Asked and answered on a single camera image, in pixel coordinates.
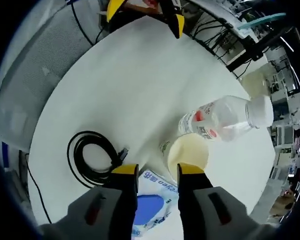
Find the paper cup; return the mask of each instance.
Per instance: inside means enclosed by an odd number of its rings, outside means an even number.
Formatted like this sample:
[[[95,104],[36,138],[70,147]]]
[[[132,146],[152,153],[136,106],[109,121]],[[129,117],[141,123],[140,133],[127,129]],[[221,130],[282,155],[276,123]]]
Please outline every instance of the paper cup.
[[[160,144],[160,151],[164,157],[170,175],[178,181],[177,164],[186,163],[205,169],[209,158],[206,140],[197,133],[188,133]]]

